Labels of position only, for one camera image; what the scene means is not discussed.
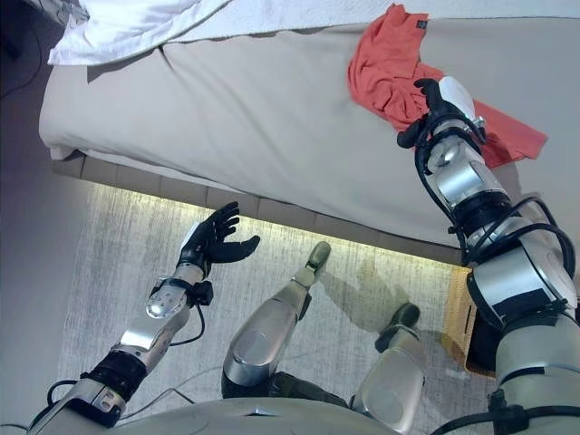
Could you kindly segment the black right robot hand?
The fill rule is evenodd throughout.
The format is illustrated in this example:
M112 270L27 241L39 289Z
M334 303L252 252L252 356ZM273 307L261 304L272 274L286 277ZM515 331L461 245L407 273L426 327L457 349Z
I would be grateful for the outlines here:
M422 147L445 122L456 122L457 129L468 129L475 131L475 135L479 134L473 123L476 119L473 100L457 80L450 76L440 80L425 78L415 81L413 85L425 97L427 112L398 133L397 144L401 148Z

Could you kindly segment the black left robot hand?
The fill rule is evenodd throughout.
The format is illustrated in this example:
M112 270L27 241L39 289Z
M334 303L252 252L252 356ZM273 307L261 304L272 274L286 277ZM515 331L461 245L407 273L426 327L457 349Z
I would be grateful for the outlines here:
M239 205L230 202L198 224L180 250L177 266L196 266L206 278L214 264L230 264L251 256L257 249L260 236L241 242L226 241L239 222Z

